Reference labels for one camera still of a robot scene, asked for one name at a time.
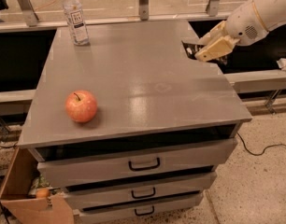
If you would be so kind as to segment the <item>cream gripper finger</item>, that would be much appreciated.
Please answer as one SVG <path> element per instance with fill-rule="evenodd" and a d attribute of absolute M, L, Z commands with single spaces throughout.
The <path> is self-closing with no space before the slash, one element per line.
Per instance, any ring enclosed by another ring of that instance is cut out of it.
<path fill-rule="evenodd" d="M 215 39 L 218 39 L 225 35 L 225 24 L 226 21 L 220 21 L 215 25 L 209 32 L 203 35 L 198 41 L 198 45 L 208 45 L 210 42 L 213 42 Z"/>
<path fill-rule="evenodd" d="M 231 53 L 233 49 L 234 48 L 231 48 L 222 37 L 220 37 L 208 45 L 204 45 L 204 47 L 195 54 L 195 58 L 198 61 L 207 62 L 225 56 Z"/>

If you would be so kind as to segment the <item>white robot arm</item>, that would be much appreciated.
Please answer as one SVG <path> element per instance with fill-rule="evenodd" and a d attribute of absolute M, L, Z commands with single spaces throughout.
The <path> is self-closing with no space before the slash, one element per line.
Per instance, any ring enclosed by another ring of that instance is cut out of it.
<path fill-rule="evenodd" d="M 249 0 L 235 9 L 197 44 L 198 61 L 207 62 L 231 53 L 235 46 L 249 46 L 286 24 L 286 0 Z"/>

